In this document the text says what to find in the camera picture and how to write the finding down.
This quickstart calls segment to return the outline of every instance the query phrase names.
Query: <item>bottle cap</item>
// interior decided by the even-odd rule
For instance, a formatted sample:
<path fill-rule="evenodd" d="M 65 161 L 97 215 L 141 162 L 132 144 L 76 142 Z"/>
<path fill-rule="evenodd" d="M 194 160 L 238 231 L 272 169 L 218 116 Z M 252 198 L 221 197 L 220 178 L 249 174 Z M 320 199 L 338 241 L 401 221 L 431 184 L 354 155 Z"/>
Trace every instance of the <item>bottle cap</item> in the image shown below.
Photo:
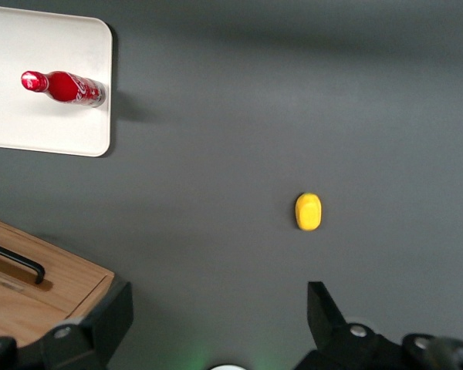
<path fill-rule="evenodd" d="M 48 89 L 49 82 L 46 76 L 39 72 L 27 71 L 21 76 L 22 85 L 27 89 L 37 93 Z"/>

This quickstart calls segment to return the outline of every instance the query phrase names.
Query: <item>yellow object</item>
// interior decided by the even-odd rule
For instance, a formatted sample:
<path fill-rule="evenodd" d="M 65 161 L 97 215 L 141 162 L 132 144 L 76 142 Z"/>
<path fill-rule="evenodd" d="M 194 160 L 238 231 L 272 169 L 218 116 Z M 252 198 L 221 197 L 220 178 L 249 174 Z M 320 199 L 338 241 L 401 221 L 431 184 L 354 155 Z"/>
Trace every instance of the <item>yellow object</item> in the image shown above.
<path fill-rule="evenodd" d="M 296 223 L 304 231 L 315 230 L 321 224 L 321 200 L 312 193 L 304 193 L 295 204 Z"/>

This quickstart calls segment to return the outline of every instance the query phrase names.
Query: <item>gray surface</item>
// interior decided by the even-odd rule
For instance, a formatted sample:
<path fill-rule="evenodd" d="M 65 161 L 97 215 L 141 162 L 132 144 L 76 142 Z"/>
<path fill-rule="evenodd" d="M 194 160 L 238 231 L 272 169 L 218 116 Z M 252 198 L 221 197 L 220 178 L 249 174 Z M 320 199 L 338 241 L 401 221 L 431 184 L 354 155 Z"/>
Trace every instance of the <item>gray surface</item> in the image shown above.
<path fill-rule="evenodd" d="M 141 3 L 6 2 L 117 34 L 106 156 L 0 149 L 0 220 L 133 282 L 111 368 L 293 368 L 311 280 L 463 339 L 463 2 Z"/>

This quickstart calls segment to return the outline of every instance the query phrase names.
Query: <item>black handle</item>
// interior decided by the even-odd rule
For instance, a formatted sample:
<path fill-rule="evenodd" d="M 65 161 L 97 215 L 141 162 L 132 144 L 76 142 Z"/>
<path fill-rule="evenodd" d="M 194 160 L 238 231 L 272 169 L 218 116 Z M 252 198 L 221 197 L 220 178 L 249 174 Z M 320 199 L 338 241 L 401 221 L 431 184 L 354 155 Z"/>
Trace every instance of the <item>black handle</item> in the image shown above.
<path fill-rule="evenodd" d="M 18 262 L 23 266 L 33 269 L 38 275 L 36 276 L 35 284 L 40 284 L 45 278 L 45 268 L 41 264 L 21 256 L 20 254 L 9 251 L 3 247 L 0 247 L 0 255 L 7 257 L 9 260 L 13 260 L 14 262 Z"/>

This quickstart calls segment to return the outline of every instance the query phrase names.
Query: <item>wooden surface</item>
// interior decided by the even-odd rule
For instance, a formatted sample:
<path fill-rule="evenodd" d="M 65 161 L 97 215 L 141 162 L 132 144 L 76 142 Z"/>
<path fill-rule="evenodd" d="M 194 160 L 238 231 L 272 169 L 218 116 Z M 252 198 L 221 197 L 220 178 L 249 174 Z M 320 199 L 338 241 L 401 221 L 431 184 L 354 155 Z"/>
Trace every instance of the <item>wooden surface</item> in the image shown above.
<path fill-rule="evenodd" d="M 57 322 L 84 316 L 108 291 L 114 274 L 61 248 L 0 222 L 0 246 L 40 263 L 45 280 L 0 256 L 0 335 L 19 346 L 40 338 Z"/>

